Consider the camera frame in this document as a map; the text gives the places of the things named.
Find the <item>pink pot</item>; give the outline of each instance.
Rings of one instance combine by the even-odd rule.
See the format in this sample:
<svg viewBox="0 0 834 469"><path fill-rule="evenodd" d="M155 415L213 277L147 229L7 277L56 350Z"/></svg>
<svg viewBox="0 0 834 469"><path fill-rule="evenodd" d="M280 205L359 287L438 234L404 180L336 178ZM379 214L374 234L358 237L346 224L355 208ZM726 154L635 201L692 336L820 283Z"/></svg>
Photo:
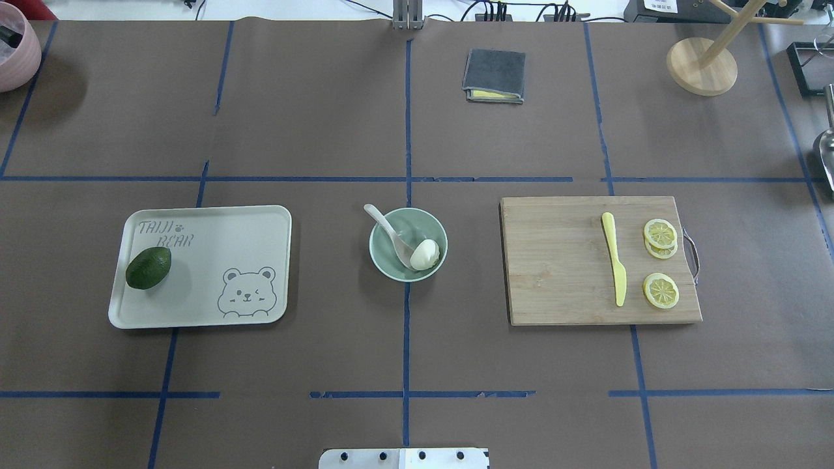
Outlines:
<svg viewBox="0 0 834 469"><path fill-rule="evenodd" d="M0 93L19 88L35 76L41 63L41 43L35 35L32 25L14 6L0 2L0 23L7 28L23 33L23 40L11 55L7 55L8 48L0 43Z"/></svg>

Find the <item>label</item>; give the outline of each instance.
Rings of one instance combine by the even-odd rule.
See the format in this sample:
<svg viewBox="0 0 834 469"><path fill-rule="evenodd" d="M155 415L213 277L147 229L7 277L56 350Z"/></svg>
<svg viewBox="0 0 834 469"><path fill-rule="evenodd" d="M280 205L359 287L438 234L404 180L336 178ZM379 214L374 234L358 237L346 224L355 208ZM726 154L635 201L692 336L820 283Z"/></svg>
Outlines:
<svg viewBox="0 0 834 469"><path fill-rule="evenodd" d="M194 240L193 233L187 233L183 225L176 221L149 219L140 221L136 228L137 235L152 235L157 239L157 246L166 248L187 248Z"/></svg>
<svg viewBox="0 0 834 469"><path fill-rule="evenodd" d="M643 0L647 10L661 13L677 13L677 0Z"/></svg>

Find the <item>egg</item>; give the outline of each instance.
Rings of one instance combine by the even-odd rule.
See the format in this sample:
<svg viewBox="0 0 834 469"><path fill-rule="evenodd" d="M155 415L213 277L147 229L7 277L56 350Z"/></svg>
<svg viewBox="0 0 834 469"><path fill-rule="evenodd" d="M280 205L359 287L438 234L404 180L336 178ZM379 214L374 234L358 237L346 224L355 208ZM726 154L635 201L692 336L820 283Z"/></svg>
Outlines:
<svg viewBox="0 0 834 469"><path fill-rule="evenodd" d="M416 270L427 270L437 264L440 257L440 246L434 240L423 240L411 255L411 266Z"/></svg>

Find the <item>gray towel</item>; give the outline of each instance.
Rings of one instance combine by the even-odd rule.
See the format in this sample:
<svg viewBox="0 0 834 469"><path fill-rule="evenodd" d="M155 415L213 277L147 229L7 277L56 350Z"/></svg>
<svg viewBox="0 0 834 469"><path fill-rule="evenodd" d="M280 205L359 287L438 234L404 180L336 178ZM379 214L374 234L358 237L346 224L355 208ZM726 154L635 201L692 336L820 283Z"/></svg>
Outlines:
<svg viewBox="0 0 834 469"><path fill-rule="evenodd" d="M470 101L524 102L526 54L472 49L466 61L463 89Z"/></svg>

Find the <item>bear illustration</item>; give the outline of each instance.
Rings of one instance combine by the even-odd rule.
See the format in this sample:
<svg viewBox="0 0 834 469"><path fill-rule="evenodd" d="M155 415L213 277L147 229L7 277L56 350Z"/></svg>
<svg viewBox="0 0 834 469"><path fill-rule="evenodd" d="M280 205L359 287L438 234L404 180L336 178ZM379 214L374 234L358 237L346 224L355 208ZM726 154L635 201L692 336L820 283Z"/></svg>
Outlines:
<svg viewBox="0 0 834 469"><path fill-rule="evenodd" d="M243 272L229 269L223 274L223 293L217 299L217 307L226 317L229 313L240 316L254 316L259 311L269 315L278 297L272 287L275 269L264 267L257 272Z"/></svg>

